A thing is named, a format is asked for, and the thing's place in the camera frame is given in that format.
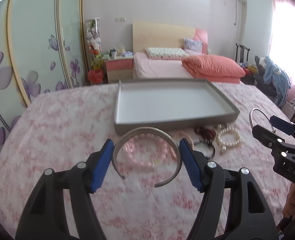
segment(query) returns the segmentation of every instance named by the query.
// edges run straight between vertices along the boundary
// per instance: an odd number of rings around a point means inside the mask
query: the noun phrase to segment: tray rim
[[[235,121],[241,112],[236,107],[236,105],[233,104],[231,102],[231,100],[226,95],[224,95],[224,93],[222,91],[220,91],[215,85],[212,84],[211,81],[208,81],[207,79],[149,78],[149,79],[130,79],[130,80],[123,80],[123,81],[119,80],[118,91],[117,91],[116,101],[115,101],[115,109],[114,109],[114,128],[115,128],[115,131],[117,132],[117,134],[122,135],[122,134],[132,130],[131,127],[138,125],[138,123],[117,124],[118,102],[119,102],[119,94],[121,93],[122,83],[141,83],[141,82],[197,82],[197,83],[205,83],[205,84],[209,85],[212,89],[214,89],[214,91],[216,93],[218,93],[218,95],[232,108],[233,113],[225,114],[225,115],[215,115],[215,116],[210,116],[210,117],[206,117],[206,118],[195,118],[195,119],[185,118],[185,119],[176,119],[175,121],[164,121],[164,122],[141,122],[140,126],[151,126],[151,127],[158,128],[163,125],[168,126],[173,122],[182,123],[182,122],[191,122],[193,120],[196,121],[196,120],[200,120],[200,119],[203,119],[203,120],[207,119],[210,121],[211,119],[218,118],[218,117],[221,117],[221,118],[226,117],[227,122],[228,122],[231,119],[234,119],[233,121]]]

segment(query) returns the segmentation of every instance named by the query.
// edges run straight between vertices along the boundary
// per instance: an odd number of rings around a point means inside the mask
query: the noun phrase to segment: wooden headboard
[[[148,47],[183,48],[183,38],[203,41],[207,54],[207,31],[180,25],[133,22],[133,52],[145,52]]]

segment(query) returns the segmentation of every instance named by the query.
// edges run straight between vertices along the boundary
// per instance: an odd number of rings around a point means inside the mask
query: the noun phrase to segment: nightstand
[[[109,83],[133,79],[133,56],[104,59]]]

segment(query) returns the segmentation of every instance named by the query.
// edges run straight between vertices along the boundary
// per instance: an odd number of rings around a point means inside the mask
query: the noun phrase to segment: white wall
[[[84,19],[100,17],[102,49],[122,43],[132,50],[132,22],[146,21],[184,25],[208,31],[213,54],[234,58],[239,40],[241,3],[235,22],[236,0],[83,0]],[[116,17],[126,17],[116,23]]]
[[[249,62],[255,63],[254,57],[265,57],[269,53],[271,36],[273,5],[272,0],[246,0],[247,12],[244,32],[241,28],[240,43],[251,49]]]

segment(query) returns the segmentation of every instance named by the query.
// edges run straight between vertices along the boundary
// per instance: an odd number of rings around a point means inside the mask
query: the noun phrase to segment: black bracelet
[[[209,141],[207,139],[203,139],[203,138],[200,137],[200,140],[197,141],[197,142],[194,142],[194,145],[199,145],[201,143],[206,144],[208,147],[212,147],[213,148],[213,154],[212,154],[212,156],[211,157],[205,156],[207,160],[213,159],[214,158],[214,155],[215,155],[215,147],[214,147],[212,141]]]

